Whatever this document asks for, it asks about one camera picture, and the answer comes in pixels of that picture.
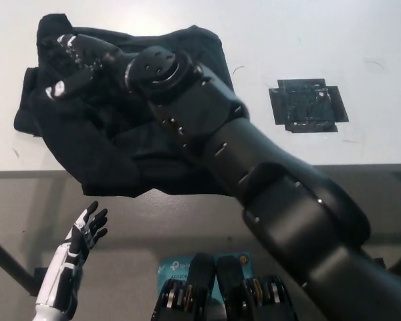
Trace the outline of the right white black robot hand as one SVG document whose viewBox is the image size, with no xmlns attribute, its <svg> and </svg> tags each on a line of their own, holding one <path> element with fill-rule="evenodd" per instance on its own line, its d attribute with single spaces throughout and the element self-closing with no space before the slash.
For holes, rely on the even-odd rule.
<svg viewBox="0 0 401 321">
<path fill-rule="evenodd" d="M 47 39 L 46 62 L 57 81 L 45 89 L 51 100 L 69 100 L 89 92 L 103 79 L 121 82 L 138 55 L 88 35 L 67 33 Z"/>
</svg>

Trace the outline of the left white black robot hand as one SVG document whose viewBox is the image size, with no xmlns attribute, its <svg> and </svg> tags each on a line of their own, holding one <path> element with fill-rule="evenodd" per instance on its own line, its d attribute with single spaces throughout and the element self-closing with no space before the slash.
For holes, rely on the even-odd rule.
<svg viewBox="0 0 401 321">
<path fill-rule="evenodd" d="M 83 266 L 108 230 L 108 210 L 94 201 L 75 220 L 57 247 L 35 302 L 34 320 L 72 320 L 78 306 Z"/>
</svg>

